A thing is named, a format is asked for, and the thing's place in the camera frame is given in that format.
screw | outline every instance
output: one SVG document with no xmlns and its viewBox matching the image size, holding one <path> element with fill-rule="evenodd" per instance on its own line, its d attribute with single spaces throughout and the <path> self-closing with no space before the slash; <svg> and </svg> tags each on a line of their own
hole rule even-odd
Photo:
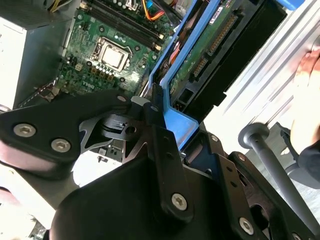
<svg viewBox="0 0 320 240">
<path fill-rule="evenodd" d="M 238 157 L 240 158 L 241 161 L 245 161 L 246 160 L 246 157 L 241 155 L 241 154 L 238 154 Z"/>
<path fill-rule="evenodd" d="M 211 135 L 211 139 L 213 140 L 213 141 L 215 141 L 215 142 L 218 142 L 219 141 L 219 139 L 215 136 L 215 135 Z"/>
<path fill-rule="evenodd" d="M 184 211 L 187 209 L 187 200 L 180 193 L 174 193 L 171 197 L 171 201 L 173 205 L 180 211 Z"/>
<path fill-rule="evenodd" d="M 35 135 L 37 131 L 30 124 L 21 123 L 13 128 L 13 132 L 20 137 L 29 138 Z"/>
<path fill-rule="evenodd" d="M 51 147 L 53 150 L 59 153 L 66 153 L 70 150 L 71 145 L 67 140 L 62 138 L 57 138 L 51 142 Z"/>
<path fill-rule="evenodd" d="M 152 109 L 153 111 L 158 112 L 158 108 L 157 108 L 156 106 L 151 106 L 151 109 Z"/>
<path fill-rule="evenodd" d="M 240 227 L 249 235 L 254 234 L 254 227 L 251 225 L 251 223 L 245 219 L 244 217 L 240 217 L 239 219 Z"/>
<path fill-rule="evenodd" d="M 118 99 L 121 101 L 121 102 L 125 102 L 126 99 L 123 97 L 123 96 L 118 96 Z"/>
<path fill-rule="evenodd" d="M 299 237 L 299 235 L 298 234 L 296 234 L 296 233 L 292 233 L 292 236 L 293 236 L 293 238 L 294 238 L 294 240 L 301 240 L 301 238 Z"/>
</svg>

motherboard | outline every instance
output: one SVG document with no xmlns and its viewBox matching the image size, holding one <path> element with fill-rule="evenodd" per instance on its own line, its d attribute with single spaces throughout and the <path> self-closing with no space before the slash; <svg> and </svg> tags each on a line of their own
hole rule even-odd
<svg viewBox="0 0 320 240">
<path fill-rule="evenodd" d="M 138 95 L 173 27 L 165 16 L 146 22 L 137 6 L 120 0 L 94 6 L 82 5 L 75 14 L 55 87 L 72 95 L 105 89 Z"/>
<path fill-rule="evenodd" d="M 81 1 L 57 76 L 19 107 L 106 89 L 138 96 L 186 11 L 178 1 Z"/>
</svg>

metal rod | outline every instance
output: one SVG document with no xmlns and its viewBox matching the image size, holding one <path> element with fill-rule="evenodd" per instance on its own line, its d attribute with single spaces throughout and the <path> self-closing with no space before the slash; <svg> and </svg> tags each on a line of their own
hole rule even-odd
<svg viewBox="0 0 320 240">
<path fill-rule="evenodd" d="M 318 221 L 262 136 L 260 134 L 252 134 L 248 141 L 253 150 L 259 156 L 267 171 L 279 186 L 292 210 L 315 236 L 320 236 L 320 225 Z"/>
</svg>

sleeve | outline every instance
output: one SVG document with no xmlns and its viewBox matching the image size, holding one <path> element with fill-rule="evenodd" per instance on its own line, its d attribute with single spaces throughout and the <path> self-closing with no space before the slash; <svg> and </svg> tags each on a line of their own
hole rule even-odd
<svg viewBox="0 0 320 240">
<path fill-rule="evenodd" d="M 320 183 L 320 140 L 301 152 L 298 164 Z"/>
</svg>

cable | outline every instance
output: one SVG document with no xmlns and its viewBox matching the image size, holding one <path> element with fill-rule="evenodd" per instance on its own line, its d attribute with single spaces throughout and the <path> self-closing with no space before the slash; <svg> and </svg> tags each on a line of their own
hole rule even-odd
<svg viewBox="0 0 320 240">
<path fill-rule="evenodd" d="M 55 10 L 53 10 L 52 12 L 54 13 L 55 11 L 57 11 L 57 10 L 59 10 L 60 8 L 62 8 L 63 6 L 65 6 L 65 5 L 68 5 L 69 3 L 71 3 L 73 0 L 68 0 L 68 1 L 66 1 L 65 3 L 60 3 L 59 5 L 58 5 L 58 7 L 55 9 Z"/>
<path fill-rule="evenodd" d="M 173 0 L 171 3 L 170 3 L 170 6 L 173 7 L 177 4 L 178 0 Z M 163 14 L 165 14 L 165 12 L 163 10 L 160 10 L 158 11 L 154 16 L 150 16 L 149 15 L 149 12 L 148 12 L 148 9 L 147 9 L 147 5 L 146 5 L 146 0 L 142 0 L 142 5 L 143 5 L 143 9 L 144 9 L 144 13 L 145 13 L 145 16 L 146 18 L 149 20 L 149 21 L 155 21 L 157 20 L 158 18 L 160 18 Z"/>
<path fill-rule="evenodd" d="M 60 0 L 54 0 L 54 2 L 51 4 L 51 6 L 48 8 L 48 11 L 52 12 L 53 10 L 55 10 L 59 4 Z"/>
<path fill-rule="evenodd" d="M 51 6 L 47 9 L 51 13 L 54 13 L 58 11 L 60 8 L 62 8 L 65 5 L 68 5 L 73 0 L 54 0 L 54 2 L 51 4 Z"/>
</svg>

